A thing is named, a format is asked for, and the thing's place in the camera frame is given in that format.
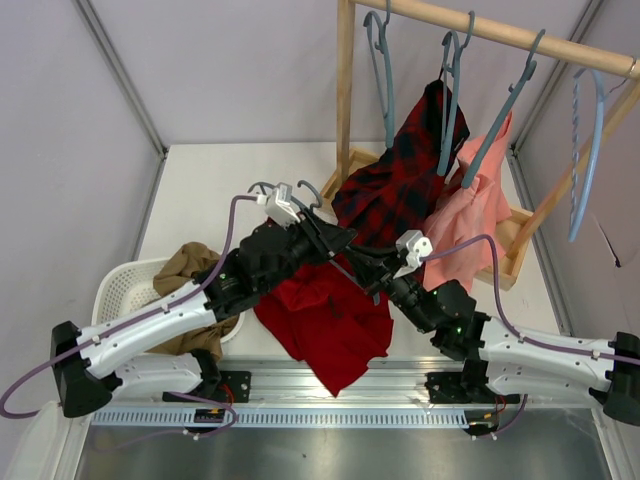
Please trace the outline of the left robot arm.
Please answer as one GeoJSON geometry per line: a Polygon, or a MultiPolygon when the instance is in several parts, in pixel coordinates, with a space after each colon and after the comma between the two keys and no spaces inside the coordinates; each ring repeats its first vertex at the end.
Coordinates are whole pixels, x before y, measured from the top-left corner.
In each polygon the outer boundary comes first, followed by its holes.
{"type": "Polygon", "coordinates": [[[301,267],[331,260],[355,237],[350,228],[311,217],[289,227],[265,223],[171,295],[100,325],[57,325],[51,358],[64,416],[85,416],[110,403],[125,387],[117,370],[127,361],[257,306],[301,267]]]}

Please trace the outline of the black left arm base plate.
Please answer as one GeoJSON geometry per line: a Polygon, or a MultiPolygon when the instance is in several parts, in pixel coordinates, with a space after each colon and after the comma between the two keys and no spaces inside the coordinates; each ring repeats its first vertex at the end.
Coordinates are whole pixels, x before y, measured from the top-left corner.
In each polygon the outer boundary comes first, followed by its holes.
{"type": "Polygon", "coordinates": [[[249,402],[252,375],[249,371],[222,371],[206,377],[187,395],[221,403],[243,404],[249,402]]]}

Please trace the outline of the red skirt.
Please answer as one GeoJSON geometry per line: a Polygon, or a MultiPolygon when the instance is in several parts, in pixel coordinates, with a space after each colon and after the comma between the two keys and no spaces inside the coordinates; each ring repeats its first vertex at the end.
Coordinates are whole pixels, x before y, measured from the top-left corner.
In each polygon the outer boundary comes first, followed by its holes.
{"type": "Polygon", "coordinates": [[[366,295],[349,277],[342,255],[334,263],[305,265],[261,298],[260,323],[290,357],[303,361],[334,397],[388,355],[394,321],[388,298],[366,295]]]}

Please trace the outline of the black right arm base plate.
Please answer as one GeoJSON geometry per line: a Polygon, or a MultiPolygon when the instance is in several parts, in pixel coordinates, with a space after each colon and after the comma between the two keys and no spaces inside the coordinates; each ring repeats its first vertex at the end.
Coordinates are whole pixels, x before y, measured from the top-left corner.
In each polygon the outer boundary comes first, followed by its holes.
{"type": "Polygon", "coordinates": [[[427,373],[424,386],[433,404],[515,405],[521,401],[519,394],[495,393],[487,386],[485,377],[476,378],[463,372],[427,373]]]}

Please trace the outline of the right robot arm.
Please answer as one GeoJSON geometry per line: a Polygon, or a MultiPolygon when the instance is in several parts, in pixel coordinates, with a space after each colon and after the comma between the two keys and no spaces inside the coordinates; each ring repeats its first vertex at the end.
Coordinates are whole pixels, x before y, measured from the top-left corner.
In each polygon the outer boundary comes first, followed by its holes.
{"type": "Polygon", "coordinates": [[[638,336],[587,339],[521,329],[503,311],[478,311],[457,280],[425,289],[414,272],[428,258],[427,244],[421,237],[386,249],[355,246],[345,257],[367,293],[385,294],[441,354],[462,363],[459,373],[428,376],[433,397],[472,404],[498,396],[558,397],[638,425],[638,336]]]}

